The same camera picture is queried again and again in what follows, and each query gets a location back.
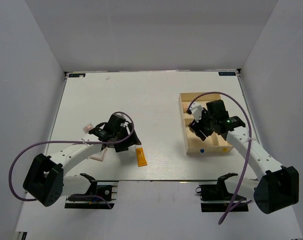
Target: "wooden box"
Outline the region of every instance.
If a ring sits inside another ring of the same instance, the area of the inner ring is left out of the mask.
[[[179,109],[186,154],[228,153],[233,149],[233,146],[225,141],[222,136],[214,132],[211,136],[207,137],[205,141],[202,141],[192,133],[188,127],[188,124],[191,123],[194,118],[193,115],[184,112],[183,104],[189,106],[191,101],[200,94],[202,94],[202,92],[180,93],[179,95]],[[221,99],[220,94],[209,94],[198,98],[196,102],[204,108],[207,108],[207,102],[219,99]]]

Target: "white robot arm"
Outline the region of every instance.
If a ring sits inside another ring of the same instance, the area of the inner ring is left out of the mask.
[[[203,141],[216,132],[245,158],[250,140],[245,123],[237,116],[229,117],[222,100],[208,102],[206,105],[207,109],[197,102],[190,106],[187,113],[193,115],[194,120],[189,124],[189,129]],[[238,195],[255,201],[266,214],[298,202],[297,170],[292,166],[283,166],[253,139],[248,164],[255,172],[257,180],[244,178]],[[217,181],[217,190],[222,196],[233,194],[239,180],[240,176],[236,173],[221,176]]]
[[[122,152],[132,145],[141,145],[132,123],[125,123],[125,118],[114,113],[108,122],[91,129],[83,137],[83,144],[73,144],[51,156],[37,155],[29,168],[23,188],[45,207],[54,204],[61,196],[78,195],[79,198],[83,195],[86,198],[96,195],[97,181],[92,176],[85,173],[75,176],[66,174],[104,148],[113,147],[116,152]],[[97,144],[98,140],[108,144]]]

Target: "white table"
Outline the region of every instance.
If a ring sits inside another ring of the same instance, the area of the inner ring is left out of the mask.
[[[68,78],[52,140],[80,140],[83,127],[108,121],[116,111],[129,114],[135,123],[148,166],[137,167],[135,148],[115,153],[108,149],[103,162],[88,159],[69,174],[85,172],[99,180],[215,180],[239,173],[244,159],[233,149],[229,154],[184,154],[178,98],[180,93],[221,91],[246,108],[236,76],[217,72],[106,72]],[[231,100],[222,97],[231,116],[245,118]],[[48,153],[65,146],[52,144]],[[255,178],[250,168],[247,177]]]
[[[221,91],[242,106],[245,100],[236,76],[217,72],[104,72],[68,78],[54,125],[52,140],[79,140],[82,128],[105,122],[116,111],[129,114],[143,144],[148,166],[137,167],[135,149],[103,160],[84,160],[70,175],[87,173],[98,180],[215,180],[229,172],[240,173],[244,159],[229,154],[184,154],[179,93]],[[245,120],[238,107],[222,97],[230,115]],[[65,148],[52,144],[48,154]],[[249,178],[255,175],[249,167]],[[64,209],[61,197],[53,206],[23,204],[17,231],[34,239],[199,240],[300,238],[292,207],[270,215],[255,204],[249,212],[231,213],[223,225],[221,213],[201,213],[197,182],[120,181],[113,210]]]

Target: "white cable tie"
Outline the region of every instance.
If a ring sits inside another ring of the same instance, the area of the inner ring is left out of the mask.
[[[82,139],[82,144],[86,145],[87,147],[89,147],[89,145],[85,142],[85,138]]]
[[[248,143],[250,140],[256,141],[256,137],[249,137],[249,136],[247,136],[247,139],[245,140],[245,143]]]

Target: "white wall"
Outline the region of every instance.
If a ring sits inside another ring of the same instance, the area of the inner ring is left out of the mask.
[[[280,0],[242,70],[264,147],[299,171],[303,234],[303,0]]]
[[[23,0],[0,0],[0,240],[11,238],[22,203],[8,186],[8,171],[23,148],[47,139],[62,92],[64,73]],[[26,153],[14,172],[23,195],[30,163]]]
[[[277,0],[26,0],[64,71],[241,68]]]

